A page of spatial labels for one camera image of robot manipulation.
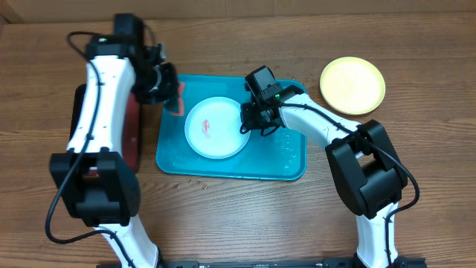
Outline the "green and orange sponge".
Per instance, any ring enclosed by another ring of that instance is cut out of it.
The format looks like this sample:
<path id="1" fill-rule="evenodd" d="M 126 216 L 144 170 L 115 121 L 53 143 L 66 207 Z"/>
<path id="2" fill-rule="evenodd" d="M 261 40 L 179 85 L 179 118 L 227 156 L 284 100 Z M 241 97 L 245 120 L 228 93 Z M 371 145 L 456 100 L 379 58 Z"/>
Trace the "green and orange sponge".
<path id="1" fill-rule="evenodd" d="M 184 101 L 183 101 L 183 92 L 185 84 L 183 82 L 178 83 L 177 95 L 171 99 L 164 102 L 164 108 L 172 115 L 181 117 L 184 115 Z"/>

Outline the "light blue plastic plate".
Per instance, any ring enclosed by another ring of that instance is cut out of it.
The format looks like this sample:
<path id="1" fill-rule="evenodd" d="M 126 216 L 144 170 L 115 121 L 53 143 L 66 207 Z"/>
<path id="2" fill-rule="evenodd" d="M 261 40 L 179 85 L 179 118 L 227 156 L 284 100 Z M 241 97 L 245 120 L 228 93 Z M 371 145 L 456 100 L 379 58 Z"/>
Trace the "light blue plastic plate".
<path id="1" fill-rule="evenodd" d="M 199 155 L 226 159 L 248 143 L 251 133 L 240 132 L 240 104 L 231 98 L 212 97 L 196 104 L 184 125 L 187 143 Z"/>

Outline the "yellow-green plastic plate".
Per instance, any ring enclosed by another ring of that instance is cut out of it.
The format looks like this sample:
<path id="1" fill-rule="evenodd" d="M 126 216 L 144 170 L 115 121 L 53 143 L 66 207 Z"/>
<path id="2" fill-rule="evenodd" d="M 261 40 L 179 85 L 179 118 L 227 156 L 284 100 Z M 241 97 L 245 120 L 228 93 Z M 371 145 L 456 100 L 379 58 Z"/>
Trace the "yellow-green plastic plate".
<path id="1" fill-rule="evenodd" d="M 372 63 L 358 57 L 340 57 L 324 68 L 320 90 L 333 109 L 347 115 L 363 115 L 382 103 L 386 85 Z"/>

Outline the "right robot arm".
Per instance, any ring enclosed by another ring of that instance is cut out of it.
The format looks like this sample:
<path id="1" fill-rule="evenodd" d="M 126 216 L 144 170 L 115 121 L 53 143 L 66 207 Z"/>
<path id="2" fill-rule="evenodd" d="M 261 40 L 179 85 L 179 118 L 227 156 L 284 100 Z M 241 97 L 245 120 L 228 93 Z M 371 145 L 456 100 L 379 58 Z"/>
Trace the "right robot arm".
<path id="1" fill-rule="evenodd" d="M 261 66 L 245 77 L 251 100 L 241 106 L 240 132 L 263 136 L 283 127 L 325 150 L 341 201 L 356 215 L 355 267 L 404 267 L 394 242 L 394 217 L 407 174 L 377 121 L 349 121 L 316 104 L 301 88 L 283 86 Z"/>

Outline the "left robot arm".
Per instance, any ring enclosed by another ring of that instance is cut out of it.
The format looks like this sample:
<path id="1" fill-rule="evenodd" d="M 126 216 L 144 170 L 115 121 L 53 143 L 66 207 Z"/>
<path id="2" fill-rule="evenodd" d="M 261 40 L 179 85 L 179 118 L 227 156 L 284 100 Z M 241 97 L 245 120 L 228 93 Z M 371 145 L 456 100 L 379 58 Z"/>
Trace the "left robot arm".
<path id="1" fill-rule="evenodd" d="M 75 92 L 68 145 L 49 164 L 54 202 L 63 202 L 90 235 L 103 236 L 119 267 L 162 267 L 160 250 L 138 216 L 141 107 L 162 103 L 183 115 L 184 84 L 164 46 L 146 44 L 154 34 L 134 14 L 116 14 L 111 34 L 90 38 L 80 51 L 87 81 Z"/>

